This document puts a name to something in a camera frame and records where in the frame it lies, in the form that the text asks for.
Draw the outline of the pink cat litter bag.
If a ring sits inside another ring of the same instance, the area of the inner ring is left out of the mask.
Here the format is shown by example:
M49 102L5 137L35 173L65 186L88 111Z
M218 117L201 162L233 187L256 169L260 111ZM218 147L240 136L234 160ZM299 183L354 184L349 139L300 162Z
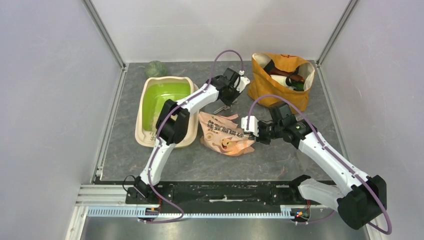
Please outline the pink cat litter bag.
M203 132L200 142L226 156L236 157L254 152L254 141L234 122L238 117L238 114L222 116L199 112L198 120Z

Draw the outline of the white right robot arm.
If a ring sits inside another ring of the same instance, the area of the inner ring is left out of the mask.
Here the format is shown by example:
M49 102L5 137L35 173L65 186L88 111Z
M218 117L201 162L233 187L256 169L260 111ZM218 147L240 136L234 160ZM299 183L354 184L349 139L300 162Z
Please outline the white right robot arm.
M263 144L275 139L292 144L318 164L334 182L334 185L327 185L309 176L300 176L292 181L292 188L288 191L292 203L300 205L312 200L325 205L355 230L382 215L387 223L385 233L392 232L387 213L387 184L381 176L371 177L347 161L306 117L298 120L289 104L278 102L269 107L269 112L271 121L259 121L248 114L242 121L244 131Z

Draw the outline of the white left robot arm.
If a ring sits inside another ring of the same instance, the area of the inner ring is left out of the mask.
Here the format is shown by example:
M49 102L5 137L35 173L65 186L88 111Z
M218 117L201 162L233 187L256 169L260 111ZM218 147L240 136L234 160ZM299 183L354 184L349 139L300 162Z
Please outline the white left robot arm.
M160 182L171 152L186 137L190 117L216 101L231 106L249 83L244 70L227 68L222 75L212 76L187 97L165 101L156 122L156 140L152 153L145 168L134 180L137 197L144 204L152 204L156 200L157 191L154 186Z

